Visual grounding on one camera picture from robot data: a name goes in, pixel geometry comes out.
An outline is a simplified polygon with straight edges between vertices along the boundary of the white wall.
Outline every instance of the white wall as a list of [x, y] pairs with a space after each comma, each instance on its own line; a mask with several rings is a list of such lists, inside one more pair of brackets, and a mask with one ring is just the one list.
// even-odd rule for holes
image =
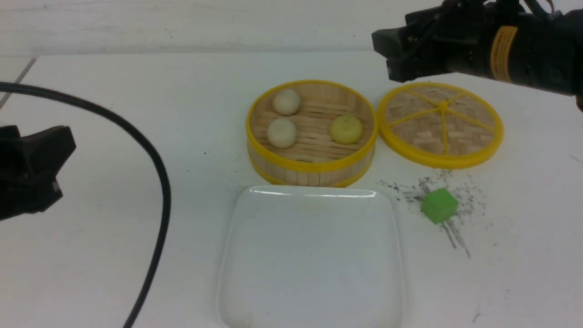
[[[555, 0], [572, 9], [579, 0]], [[0, 0], [0, 55], [370, 48], [441, 0]]]

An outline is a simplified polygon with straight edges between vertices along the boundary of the yellow rim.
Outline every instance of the yellow rim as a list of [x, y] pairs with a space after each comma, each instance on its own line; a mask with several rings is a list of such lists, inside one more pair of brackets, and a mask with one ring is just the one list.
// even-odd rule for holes
[[[295, 160], [291, 160], [291, 159], [279, 156], [275, 153], [272, 153], [269, 150], [267, 150], [267, 148], [263, 147], [263, 145], [261, 145], [259, 143], [259, 141], [257, 141], [257, 139], [255, 139], [255, 137], [253, 136], [253, 133], [251, 132], [251, 115], [253, 113], [253, 110], [255, 109], [255, 106], [257, 106], [257, 104], [263, 98], [267, 97], [267, 95], [271, 94], [272, 92], [287, 88], [287, 87], [292, 86], [292, 85], [306, 84], [306, 83], [320, 83], [320, 84], [336, 86], [337, 88], [342, 88], [342, 89], [347, 90], [351, 93], [354, 93], [358, 98], [360, 98], [360, 100], [362, 100], [367, 105], [368, 109], [370, 110], [371, 115], [373, 116], [374, 126], [373, 126], [373, 133], [371, 134], [370, 139], [366, 142], [366, 144], [364, 144], [364, 146], [362, 148], [360, 148], [359, 150], [357, 150], [356, 152], [354, 152], [353, 154], [351, 154], [347, 157], [344, 157], [344, 158], [341, 158], [338, 160], [334, 160], [332, 162], [303, 163], [303, 162], [297, 162]], [[302, 80], [302, 81], [294, 81], [294, 82], [288, 82], [288, 83], [284, 83], [282, 85], [278, 85], [274, 88], [267, 90], [265, 93], [263, 93], [263, 95], [261, 95], [259, 98], [257, 98], [257, 100], [253, 103], [253, 105], [249, 109], [249, 113], [247, 114], [247, 119], [245, 120], [245, 130], [247, 132], [247, 139], [251, 143], [251, 146], [253, 147], [253, 149], [258, 154], [260, 154], [263, 158], [267, 159], [268, 161], [272, 162], [273, 164], [278, 165], [278, 166], [283, 166], [283, 167], [286, 167], [286, 168], [292, 169], [292, 170], [305, 171], [305, 172], [309, 172], [309, 173], [317, 173], [317, 172], [326, 172], [326, 171], [334, 171], [334, 170], [342, 169], [342, 168], [350, 166], [350, 165], [360, 161], [361, 159], [363, 159], [368, 154], [370, 149], [372, 149], [374, 147], [374, 143], [377, 140], [378, 125], [377, 125], [376, 113], [375, 113], [372, 105], [370, 104], [370, 102], [368, 102], [368, 100], [365, 97], [363, 97], [361, 94], [359, 94], [355, 90], [348, 88], [345, 85], [341, 85], [341, 84], [330, 82], [330, 81]]]
[[[407, 143], [405, 143], [404, 141], [402, 141], [399, 137], [397, 137], [391, 127], [389, 126], [389, 124], [387, 124], [387, 117], [385, 115], [386, 109], [387, 109], [387, 105], [388, 103], [391, 101], [391, 99], [399, 92], [403, 92], [406, 91], [410, 88], [414, 88], [417, 86], [440, 86], [442, 88], [447, 88], [447, 89], [453, 89], [453, 90], [457, 90], [460, 92], [461, 95], [467, 95], [470, 96], [471, 98], [477, 100], [482, 106], [484, 106], [486, 108], [486, 110], [490, 113], [490, 115], [492, 115], [492, 117], [494, 118], [494, 125], [495, 128], [492, 131], [492, 129], [490, 127], [486, 127], [488, 130], [492, 131], [494, 133], [494, 138], [492, 140], [492, 142], [490, 144], [488, 144], [488, 146], [486, 146], [484, 149], [481, 149], [475, 153], [471, 153], [468, 155], [461, 155], [461, 156], [449, 156], [449, 155], [437, 155], [434, 153], [429, 153], [429, 152], [425, 152], [422, 151], [421, 149], [415, 148]], [[423, 112], [420, 112], [418, 114], [415, 114], [416, 116], [422, 116], [425, 114], [429, 114], [432, 111], [436, 111], [438, 110], [437, 108], [435, 109], [430, 109], [430, 110], [426, 110]], [[450, 109], [447, 109], [450, 113], [453, 112], [454, 114], [456, 114], [457, 116], [461, 116], [461, 114], [458, 114]], [[490, 159], [495, 153], [496, 150], [498, 150], [498, 147], [500, 146], [500, 144], [502, 143], [502, 139], [504, 138], [504, 126], [502, 125], [502, 120], [500, 119], [500, 116], [498, 116], [498, 113], [496, 113], [496, 111], [492, 108], [492, 106], [490, 106], [490, 104], [488, 104], [485, 100], [483, 100], [482, 98], [476, 96], [475, 94], [464, 90], [462, 88], [458, 88], [456, 86], [452, 86], [452, 85], [447, 85], [447, 84], [442, 84], [442, 83], [434, 83], [434, 82], [420, 82], [420, 83], [411, 83], [411, 84], [407, 84], [407, 85], [403, 85], [401, 87], [398, 87], [396, 89], [394, 89], [393, 91], [389, 92], [382, 100], [381, 103], [378, 106], [378, 126], [379, 126], [379, 132], [381, 134], [381, 137], [383, 138], [383, 140], [387, 143], [387, 145], [389, 147], [391, 147], [396, 153], [400, 154], [401, 156], [405, 157], [408, 160], [412, 160], [413, 162], [422, 164], [422, 165], [426, 165], [426, 166], [431, 166], [432, 168], [440, 168], [440, 169], [464, 169], [464, 168], [469, 168], [475, 165], [478, 165], [480, 163], [483, 163], [485, 161], [487, 161], [488, 159]], [[441, 113], [441, 119], [442, 122], [445, 120], [445, 114], [442, 112]], [[466, 120], [469, 120], [470, 122], [474, 123], [474, 124], [478, 124], [482, 127], [485, 127], [485, 125], [476, 122], [475, 120], [472, 120], [469, 117], [463, 117]], [[445, 124], [443, 124], [444, 126], [444, 146], [447, 149], [448, 147], [448, 143], [447, 143], [447, 128], [445, 126]]]
[[[351, 177], [350, 179], [347, 179], [347, 180], [344, 180], [342, 182], [333, 184], [330, 187], [334, 187], [334, 188], [344, 188], [344, 187], [348, 187], [349, 185], [357, 182], [357, 180], [360, 179], [366, 173], [366, 171], [368, 171], [368, 169], [370, 168], [370, 165], [373, 163], [373, 157], [374, 157], [374, 154], [371, 157], [371, 160], [366, 164], [366, 166], [364, 167], [364, 169], [359, 172], [359, 174]], [[269, 182], [271, 184], [287, 185], [287, 183], [285, 183], [285, 182], [283, 182], [283, 181], [281, 181], [279, 179], [276, 179], [274, 177], [271, 177], [271, 176], [268, 176], [267, 174], [265, 174], [265, 172], [263, 172], [259, 168], [259, 166], [257, 166], [257, 164], [255, 164], [255, 162], [253, 161], [253, 158], [251, 158], [251, 154], [249, 154], [249, 161], [251, 162], [251, 166], [257, 172], [257, 174], [259, 174], [259, 176], [261, 176], [267, 182]]]

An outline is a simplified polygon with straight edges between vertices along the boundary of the black cable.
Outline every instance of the black cable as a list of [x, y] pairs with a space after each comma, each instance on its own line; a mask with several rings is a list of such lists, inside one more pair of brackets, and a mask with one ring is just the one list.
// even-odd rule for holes
[[164, 248], [164, 241], [166, 239], [166, 233], [168, 232], [168, 224], [170, 223], [170, 180], [168, 179], [168, 173], [164, 167], [164, 162], [160, 154], [156, 151], [156, 148], [152, 145], [148, 139], [136, 129], [130, 122], [123, 119], [121, 116], [115, 114], [109, 109], [105, 109], [97, 104], [88, 102], [81, 98], [67, 95], [66, 93], [61, 93], [54, 90], [49, 90], [45, 88], [39, 88], [37, 86], [22, 85], [10, 82], [0, 82], [0, 92], [6, 93], [18, 93], [20, 95], [35, 96], [50, 100], [55, 100], [56, 102], [65, 103], [71, 106], [75, 106], [81, 109], [90, 111], [93, 114], [97, 114], [106, 120], [115, 123], [117, 126], [121, 127], [125, 132], [127, 132], [140, 146], [144, 148], [147, 154], [154, 162], [156, 167], [156, 172], [160, 178], [160, 184], [162, 186], [162, 218], [160, 220], [160, 231], [158, 232], [158, 240], [156, 241], [156, 246], [154, 247], [154, 254], [152, 255], [152, 261], [150, 262], [150, 267], [147, 270], [146, 278], [138, 295], [132, 311], [129, 313], [127, 320], [125, 321], [124, 328], [131, 328], [142, 309], [142, 305], [146, 300], [148, 291], [150, 291], [150, 286], [154, 280], [154, 275], [156, 274], [156, 269], [158, 268], [158, 263], [160, 262], [160, 256], [162, 255], [162, 248]]

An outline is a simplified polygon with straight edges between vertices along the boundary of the white dumpling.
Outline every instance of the white dumpling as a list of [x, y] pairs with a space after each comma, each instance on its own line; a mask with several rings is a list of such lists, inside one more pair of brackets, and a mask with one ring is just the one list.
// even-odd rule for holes
[[283, 89], [273, 98], [273, 110], [282, 116], [293, 115], [300, 109], [300, 94], [291, 89]]
[[296, 125], [287, 118], [278, 118], [267, 127], [267, 141], [275, 148], [288, 148], [295, 143], [296, 138]]

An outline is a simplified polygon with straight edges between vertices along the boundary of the green cube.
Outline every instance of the green cube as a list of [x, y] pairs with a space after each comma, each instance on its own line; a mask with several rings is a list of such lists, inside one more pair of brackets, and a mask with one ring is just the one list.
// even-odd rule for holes
[[435, 224], [449, 220], [458, 211], [458, 200], [445, 188], [437, 189], [425, 195], [421, 212]]

